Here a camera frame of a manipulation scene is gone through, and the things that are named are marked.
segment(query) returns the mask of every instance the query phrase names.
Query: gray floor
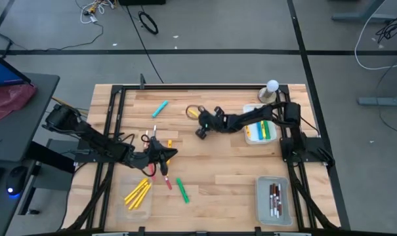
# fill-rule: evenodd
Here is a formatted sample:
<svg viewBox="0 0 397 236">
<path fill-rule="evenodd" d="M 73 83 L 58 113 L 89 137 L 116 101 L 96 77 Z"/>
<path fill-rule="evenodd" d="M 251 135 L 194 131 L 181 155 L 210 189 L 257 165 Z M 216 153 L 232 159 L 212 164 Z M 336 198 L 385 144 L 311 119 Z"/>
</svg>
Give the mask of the gray floor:
<svg viewBox="0 0 397 236">
<path fill-rule="evenodd" d="M 79 0 L 79 3 L 90 1 Z M 294 0 L 306 49 L 353 50 L 363 25 L 332 22 L 330 16 L 333 12 L 358 10 L 364 3 L 366 1 Z M 0 14 L 6 4 L 0 0 Z M 161 32 L 153 36 L 140 29 L 148 49 L 299 49 L 286 1 L 168 0 L 164 6 L 145 9 Z M 138 7 L 130 10 L 136 14 Z M 380 12 L 397 16 L 397 0 L 387 1 Z M 104 35 L 94 44 L 77 49 L 142 49 L 127 13 L 121 8 L 106 9 L 98 19 L 104 26 Z M 397 36 L 383 41 L 383 49 L 372 40 L 382 26 L 367 27 L 361 50 L 397 50 Z M 1 33 L 27 49 L 84 43 L 99 31 L 97 26 L 79 22 L 79 9 L 73 0 L 15 1 L 0 28 Z M 0 39 L 0 49 L 4 47 L 5 42 Z M 151 57 L 166 83 L 263 83 L 269 79 L 306 83 L 300 56 Z M 393 56 L 360 57 L 363 64 L 371 67 L 391 65 L 395 59 Z M 21 71 L 61 76 L 55 96 L 82 108 L 89 107 L 97 83 L 137 83 L 140 73 L 148 83 L 159 82 L 145 55 L 8 56 L 7 61 Z M 384 71 L 365 70 L 357 65 L 353 56 L 309 56 L 309 61 L 351 228 L 397 233 L 397 133 L 382 124 L 376 108 L 356 104 L 357 97 L 373 94 Z M 397 68 L 387 75 L 380 93 L 397 94 Z M 382 112 L 387 122 L 397 127 L 397 108 L 383 108 Z M 48 138 L 68 139 L 42 129 L 35 136 L 42 144 L 46 144 Z M 56 197 L 56 207 L 43 207 L 50 202 L 51 195 Z M 15 218 L 10 235 L 34 225 L 45 226 L 40 227 L 39 232 L 57 229 L 64 198 L 62 192 L 37 193 L 32 204 L 44 208 L 46 218 L 55 220 L 44 224 L 40 222 L 42 219 Z"/>
</svg>

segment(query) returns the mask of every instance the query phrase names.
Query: wooden tabletop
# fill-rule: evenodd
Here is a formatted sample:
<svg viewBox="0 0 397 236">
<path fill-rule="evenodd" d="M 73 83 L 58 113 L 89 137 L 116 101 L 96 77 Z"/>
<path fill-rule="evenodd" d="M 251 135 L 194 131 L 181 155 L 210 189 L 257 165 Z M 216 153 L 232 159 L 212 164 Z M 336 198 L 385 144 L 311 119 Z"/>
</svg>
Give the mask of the wooden tabletop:
<svg viewBox="0 0 397 236">
<path fill-rule="evenodd" d="M 112 85 L 96 85 L 87 121 L 102 132 Z M 304 85 L 289 85 L 293 102 L 302 106 L 302 117 L 315 124 L 309 97 Z M 286 164 L 282 160 L 277 141 L 265 145 L 249 145 L 242 131 L 234 134 L 211 132 L 200 140 L 194 132 L 198 122 L 185 116 L 190 104 L 204 105 L 212 110 L 220 106 L 226 113 L 243 113 L 243 105 L 257 104 L 257 90 L 128 90 L 125 97 L 121 132 L 135 134 L 133 145 L 142 151 L 141 134 L 157 125 L 157 139 L 164 145 L 173 141 L 178 149 L 169 165 L 169 190 L 157 173 L 152 192 L 147 195 L 138 212 L 128 211 L 123 197 L 145 176 L 137 169 L 117 164 L 114 169 L 106 231 L 296 231 L 295 210 L 288 188 L 289 213 L 292 226 L 266 226 L 255 216 L 255 179 L 257 176 L 281 176 L 288 179 Z M 151 114 L 162 101 L 169 104 L 155 118 Z M 115 117 L 111 130 L 114 130 Z M 302 124 L 308 136 L 316 131 Z M 305 163 L 306 174 L 313 200 L 334 224 L 339 219 L 326 168 L 321 163 Z M 73 178 L 68 199 L 68 211 L 63 227 L 69 226 L 89 202 L 96 164 L 85 165 Z M 176 184 L 180 178 L 190 202 L 186 204 Z M 96 208 L 97 224 L 100 203 Z M 305 226 L 308 218 L 305 203 L 301 200 Z M 139 222 L 139 218 L 150 217 Z"/>
</svg>

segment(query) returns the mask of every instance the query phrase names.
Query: green object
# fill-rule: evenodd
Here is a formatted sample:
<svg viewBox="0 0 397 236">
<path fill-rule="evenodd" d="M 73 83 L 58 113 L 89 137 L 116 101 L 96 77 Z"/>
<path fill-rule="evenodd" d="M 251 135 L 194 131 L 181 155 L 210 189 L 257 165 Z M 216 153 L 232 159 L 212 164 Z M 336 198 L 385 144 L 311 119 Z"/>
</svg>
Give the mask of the green object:
<svg viewBox="0 0 397 236">
<path fill-rule="evenodd" d="M 264 129 L 265 129 L 265 139 L 271 139 L 270 129 L 268 128 L 268 121 L 264 121 Z"/>
<path fill-rule="evenodd" d="M 179 190 L 182 193 L 182 196 L 184 197 L 185 203 L 189 203 L 190 200 L 188 199 L 188 196 L 187 196 L 187 194 L 185 192 L 185 189 L 184 189 L 184 186 L 183 186 L 182 182 L 180 181 L 180 178 L 177 178 L 177 183 L 178 183 L 178 186 L 179 186 Z"/>
</svg>

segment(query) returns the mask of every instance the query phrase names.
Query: desk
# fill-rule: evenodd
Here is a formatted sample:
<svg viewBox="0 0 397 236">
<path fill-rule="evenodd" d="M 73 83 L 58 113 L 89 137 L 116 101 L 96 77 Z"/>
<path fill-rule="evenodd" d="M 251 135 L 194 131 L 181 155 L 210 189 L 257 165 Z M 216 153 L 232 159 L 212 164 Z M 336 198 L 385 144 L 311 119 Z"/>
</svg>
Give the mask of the desk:
<svg viewBox="0 0 397 236">
<path fill-rule="evenodd" d="M 56 75 L 25 75 L 37 86 L 37 93 L 23 109 L 14 111 L 0 120 L 0 168 L 3 169 L 0 176 L 0 235 L 4 235 L 9 227 L 21 198 L 10 198 L 7 194 L 7 176 L 14 167 L 32 167 L 35 164 L 35 161 L 23 161 L 23 158 L 59 81 Z M 31 171 L 28 171 L 25 183 L 28 182 L 30 173 Z"/>
<path fill-rule="evenodd" d="M 112 85 L 95 86 L 87 121 L 103 131 L 110 100 Z M 306 87 L 289 85 L 291 101 L 302 106 L 302 117 L 314 124 L 314 117 Z M 179 150 L 171 159 L 169 179 L 174 185 L 168 190 L 163 178 L 157 175 L 152 194 L 152 215 L 145 222 L 129 222 L 117 217 L 121 181 L 141 172 L 116 164 L 110 190 L 110 200 L 105 231 L 254 231 L 261 226 L 263 231 L 296 231 L 295 211 L 288 189 L 288 204 L 293 225 L 289 227 L 265 226 L 255 217 L 255 178 L 257 176 L 282 176 L 288 178 L 286 164 L 278 141 L 250 146 L 246 144 L 243 131 L 234 134 L 209 133 L 205 140 L 194 134 L 197 121 L 186 118 L 185 108 L 190 104 L 204 105 L 207 109 L 220 106 L 226 113 L 243 113 L 245 104 L 259 103 L 258 90 L 128 90 L 125 94 L 121 132 L 136 134 L 133 145 L 140 149 L 140 135 L 157 125 L 157 139 L 163 145 L 173 141 Z M 157 118 L 151 114 L 162 103 L 169 104 Z M 114 115 L 110 132 L 114 131 L 119 94 L 115 100 Z M 316 135 L 303 123 L 308 136 Z M 339 226 L 335 200 L 326 168 L 321 163 L 306 163 L 306 173 L 313 200 L 323 213 Z M 91 197 L 96 164 L 83 167 L 73 178 L 68 199 L 68 211 L 63 227 L 68 227 L 84 209 Z M 180 178 L 189 195 L 190 203 L 185 204 L 176 186 Z M 101 202 L 96 208 L 100 211 Z M 305 225 L 308 226 L 304 201 L 301 201 Z"/>
</svg>

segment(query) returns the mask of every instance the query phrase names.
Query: plastic tray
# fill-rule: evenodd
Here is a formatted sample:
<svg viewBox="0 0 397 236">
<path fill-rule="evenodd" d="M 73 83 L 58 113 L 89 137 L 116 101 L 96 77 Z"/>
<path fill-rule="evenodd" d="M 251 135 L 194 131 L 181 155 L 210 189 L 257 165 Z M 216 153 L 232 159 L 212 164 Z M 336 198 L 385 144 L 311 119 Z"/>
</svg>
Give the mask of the plastic tray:
<svg viewBox="0 0 397 236">
<path fill-rule="evenodd" d="M 243 107 L 243 112 L 253 111 L 255 108 L 260 108 L 265 104 L 247 104 Z M 270 139 L 267 140 L 259 140 L 258 135 L 258 128 L 257 124 L 248 125 L 249 132 L 251 136 L 248 137 L 246 134 L 246 129 L 244 128 L 243 131 L 245 132 L 245 140 L 248 144 L 267 144 L 277 139 L 277 130 L 276 126 L 273 122 L 268 121 L 268 130 L 270 131 Z"/>
<path fill-rule="evenodd" d="M 282 215 L 277 218 L 270 215 L 270 186 L 272 184 L 281 184 L 282 190 L 280 191 L 282 199 Z M 257 219 L 264 225 L 270 226 L 291 226 L 293 223 L 290 213 L 287 198 L 287 190 L 289 187 L 289 180 L 282 177 L 274 176 L 259 176 L 257 178 L 256 188 L 256 213 Z"/>
<path fill-rule="evenodd" d="M 120 180 L 117 200 L 115 201 L 115 212 L 117 222 L 142 222 L 147 220 L 152 214 L 152 195 L 153 186 L 148 190 L 147 195 L 144 197 L 140 207 L 136 210 L 128 210 L 128 205 L 125 205 L 124 198 L 134 190 L 145 176 L 127 176 Z"/>
</svg>

